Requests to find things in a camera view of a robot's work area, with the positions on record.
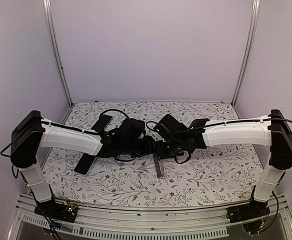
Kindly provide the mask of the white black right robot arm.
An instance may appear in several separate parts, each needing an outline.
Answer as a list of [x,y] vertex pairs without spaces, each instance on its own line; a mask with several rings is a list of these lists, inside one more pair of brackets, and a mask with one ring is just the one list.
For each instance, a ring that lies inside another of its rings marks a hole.
[[154,131],[166,141],[166,150],[174,158],[181,152],[191,155],[196,149],[219,145],[269,146],[267,165],[253,189],[252,201],[244,208],[248,218],[255,218],[263,211],[263,204],[286,170],[292,167],[292,131],[277,109],[270,115],[231,121],[199,118],[189,126],[167,114],[154,126]]

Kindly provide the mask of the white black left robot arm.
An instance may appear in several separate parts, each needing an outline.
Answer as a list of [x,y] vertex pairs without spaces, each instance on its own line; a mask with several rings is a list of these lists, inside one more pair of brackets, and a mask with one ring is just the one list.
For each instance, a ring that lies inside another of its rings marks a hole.
[[24,176],[34,199],[49,216],[56,217],[60,206],[37,163],[39,148],[58,148],[84,154],[82,161],[129,155],[132,160],[154,153],[154,140],[146,135],[144,121],[124,119],[118,128],[106,131],[112,117],[102,113],[91,129],[80,129],[50,121],[31,111],[11,134],[10,161]]

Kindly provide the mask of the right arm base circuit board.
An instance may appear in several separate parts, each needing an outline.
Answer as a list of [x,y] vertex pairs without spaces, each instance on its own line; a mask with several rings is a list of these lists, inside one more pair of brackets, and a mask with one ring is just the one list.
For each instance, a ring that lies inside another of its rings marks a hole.
[[279,213],[279,199],[276,196],[275,192],[272,191],[271,197],[274,197],[277,203],[276,213],[271,222],[269,222],[270,218],[270,208],[268,205],[268,201],[266,202],[258,202],[254,199],[255,188],[253,188],[252,195],[248,203],[232,206],[227,208],[226,218],[230,220],[230,223],[238,223],[242,221],[251,220],[254,218],[265,217],[264,220],[256,220],[254,222],[244,223],[242,225],[243,230],[249,234],[250,236],[259,235],[266,230],[268,230],[276,221],[278,213]]

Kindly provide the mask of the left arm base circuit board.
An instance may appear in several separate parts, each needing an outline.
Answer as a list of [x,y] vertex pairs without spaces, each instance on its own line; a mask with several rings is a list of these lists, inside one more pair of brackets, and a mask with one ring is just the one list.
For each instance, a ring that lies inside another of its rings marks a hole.
[[75,223],[77,217],[77,205],[66,200],[63,203],[56,202],[55,196],[51,187],[49,186],[51,197],[44,202],[39,202],[35,195],[33,196],[36,207],[34,213],[41,215],[47,219],[60,220],[68,223]]

